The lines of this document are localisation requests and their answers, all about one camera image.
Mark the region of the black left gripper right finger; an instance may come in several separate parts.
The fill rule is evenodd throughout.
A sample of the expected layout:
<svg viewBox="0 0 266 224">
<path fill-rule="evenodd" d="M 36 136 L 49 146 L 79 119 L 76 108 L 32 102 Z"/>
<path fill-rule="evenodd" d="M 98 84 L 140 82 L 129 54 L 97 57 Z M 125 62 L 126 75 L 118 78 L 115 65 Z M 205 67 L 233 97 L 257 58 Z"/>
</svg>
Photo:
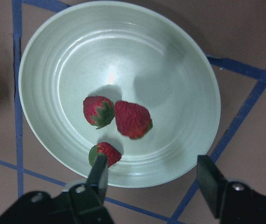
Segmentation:
<svg viewBox="0 0 266 224">
<path fill-rule="evenodd" d="M 214 218 L 220 218 L 224 188 L 227 180 L 207 155 L 197 157 L 196 178 L 199 189 Z"/>
</svg>

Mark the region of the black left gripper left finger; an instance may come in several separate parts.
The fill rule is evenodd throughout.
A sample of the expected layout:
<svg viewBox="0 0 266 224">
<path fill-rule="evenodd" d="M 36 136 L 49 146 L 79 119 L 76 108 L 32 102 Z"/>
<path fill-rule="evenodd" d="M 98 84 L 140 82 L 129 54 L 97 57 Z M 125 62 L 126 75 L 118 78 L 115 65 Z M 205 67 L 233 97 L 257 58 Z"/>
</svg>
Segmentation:
<svg viewBox="0 0 266 224">
<path fill-rule="evenodd" d="M 100 154 L 96 157 L 87 179 L 87 185 L 95 191 L 103 204 L 108 186 L 108 163 L 105 154 Z"/>
</svg>

